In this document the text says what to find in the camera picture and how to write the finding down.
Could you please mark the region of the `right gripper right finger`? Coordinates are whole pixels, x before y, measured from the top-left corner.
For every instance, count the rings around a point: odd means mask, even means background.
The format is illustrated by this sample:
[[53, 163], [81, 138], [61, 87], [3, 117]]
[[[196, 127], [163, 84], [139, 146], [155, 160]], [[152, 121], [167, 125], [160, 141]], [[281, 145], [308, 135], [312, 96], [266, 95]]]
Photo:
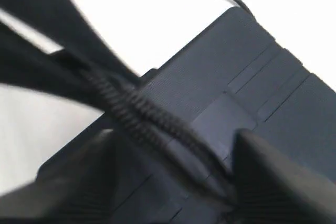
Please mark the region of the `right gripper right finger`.
[[236, 132], [232, 171], [240, 223], [335, 223], [335, 183], [251, 130]]

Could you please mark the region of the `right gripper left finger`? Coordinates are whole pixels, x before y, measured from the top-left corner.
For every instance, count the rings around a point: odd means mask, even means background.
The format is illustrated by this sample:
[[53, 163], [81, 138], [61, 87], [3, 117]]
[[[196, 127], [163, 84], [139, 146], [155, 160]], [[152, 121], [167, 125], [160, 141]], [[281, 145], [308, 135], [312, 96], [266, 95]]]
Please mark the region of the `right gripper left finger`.
[[109, 223], [117, 186], [111, 129], [32, 183], [1, 196], [1, 223]]

